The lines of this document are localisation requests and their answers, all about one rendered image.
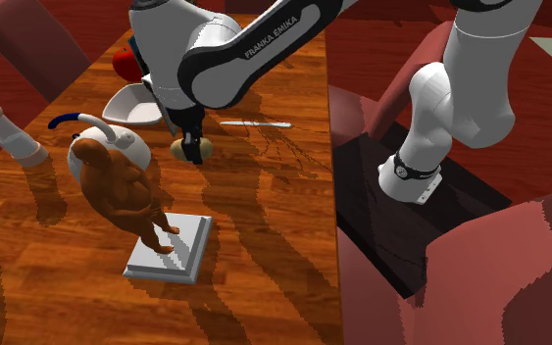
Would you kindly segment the tan potato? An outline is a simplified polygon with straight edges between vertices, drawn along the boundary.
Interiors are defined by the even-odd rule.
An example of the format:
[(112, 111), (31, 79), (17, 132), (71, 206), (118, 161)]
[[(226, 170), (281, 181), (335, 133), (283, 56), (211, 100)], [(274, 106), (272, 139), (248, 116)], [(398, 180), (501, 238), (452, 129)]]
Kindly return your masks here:
[(213, 154), (213, 143), (206, 137), (182, 138), (172, 143), (171, 154), (182, 161), (200, 165)]

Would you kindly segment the white bowl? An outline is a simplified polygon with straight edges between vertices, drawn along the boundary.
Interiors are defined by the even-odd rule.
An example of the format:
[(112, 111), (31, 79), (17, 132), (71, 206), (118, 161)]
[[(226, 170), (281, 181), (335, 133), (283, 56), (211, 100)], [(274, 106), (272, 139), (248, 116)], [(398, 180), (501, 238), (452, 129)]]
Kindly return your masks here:
[(152, 93), (142, 84), (128, 84), (107, 103), (102, 118), (114, 123), (151, 125), (162, 119)]

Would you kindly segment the silver knife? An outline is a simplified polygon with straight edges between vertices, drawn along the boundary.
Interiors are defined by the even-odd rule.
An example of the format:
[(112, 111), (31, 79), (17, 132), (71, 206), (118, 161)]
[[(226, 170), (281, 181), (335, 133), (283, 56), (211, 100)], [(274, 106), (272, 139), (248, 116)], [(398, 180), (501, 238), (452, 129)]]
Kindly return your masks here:
[(269, 122), (250, 122), (250, 121), (227, 121), (220, 122), (220, 125), (235, 125), (235, 126), (273, 126), (273, 127), (292, 127), (291, 123), (269, 123)]

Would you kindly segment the red tomato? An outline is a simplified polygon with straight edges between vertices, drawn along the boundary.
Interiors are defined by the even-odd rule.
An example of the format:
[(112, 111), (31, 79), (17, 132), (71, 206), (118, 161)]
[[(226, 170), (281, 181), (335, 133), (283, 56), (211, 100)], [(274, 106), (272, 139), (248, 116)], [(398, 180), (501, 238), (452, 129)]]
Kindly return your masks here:
[(137, 83), (142, 79), (142, 71), (129, 46), (119, 49), (114, 54), (112, 66), (117, 75), (127, 82)]

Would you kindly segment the brown figure on grey base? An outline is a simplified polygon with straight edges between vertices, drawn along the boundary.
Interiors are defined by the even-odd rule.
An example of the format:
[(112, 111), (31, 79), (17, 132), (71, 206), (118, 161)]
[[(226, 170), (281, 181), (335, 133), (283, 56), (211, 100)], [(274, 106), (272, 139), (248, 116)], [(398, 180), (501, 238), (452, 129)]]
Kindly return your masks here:
[(79, 185), (90, 206), (138, 237), (124, 276), (195, 283), (212, 219), (165, 212), (146, 172), (95, 139), (77, 139), (71, 152), (81, 161)]

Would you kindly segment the wooden table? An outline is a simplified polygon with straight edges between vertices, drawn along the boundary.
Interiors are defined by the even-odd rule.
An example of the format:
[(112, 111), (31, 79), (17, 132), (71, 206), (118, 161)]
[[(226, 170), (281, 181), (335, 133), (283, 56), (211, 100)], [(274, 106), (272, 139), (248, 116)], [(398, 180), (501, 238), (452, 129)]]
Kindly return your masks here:
[(0, 153), (0, 345), (343, 345), (324, 39), (236, 108), (208, 113), (215, 151), (201, 166), (170, 155), (163, 125), (140, 130), (166, 207), (214, 221), (186, 285), (124, 277), (134, 237), (90, 208), (67, 169), (79, 124), (47, 128), (65, 112), (99, 114), (123, 85), (111, 59), (128, 38), (126, 14), (65, 23), (101, 46), (54, 102), (0, 56), (0, 105), (51, 154), (25, 171)]

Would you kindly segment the white and pink grinder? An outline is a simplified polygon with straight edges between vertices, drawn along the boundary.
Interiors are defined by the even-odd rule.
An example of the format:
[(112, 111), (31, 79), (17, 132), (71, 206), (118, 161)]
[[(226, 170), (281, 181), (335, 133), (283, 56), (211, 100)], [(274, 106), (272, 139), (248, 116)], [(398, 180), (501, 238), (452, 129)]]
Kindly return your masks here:
[(47, 149), (11, 122), (0, 107), (0, 147), (21, 166), (31, 168), (44, 162)]

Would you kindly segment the dark robot stand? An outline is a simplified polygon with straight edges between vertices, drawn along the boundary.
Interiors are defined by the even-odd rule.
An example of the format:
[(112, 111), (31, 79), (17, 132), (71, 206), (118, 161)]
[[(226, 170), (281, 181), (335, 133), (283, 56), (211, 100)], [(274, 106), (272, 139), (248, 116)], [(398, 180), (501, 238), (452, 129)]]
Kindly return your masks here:
[(449, 158), (441, 163), (443, 180), (425, 204), (401, 203), (385, 195), (377, 167), (407, 133), (393, 123), (379, 140), (363, 133), (332, 153), (337, 226), (403, 298), (426, 284), (426, 247), (431, 241), (512, 204)]

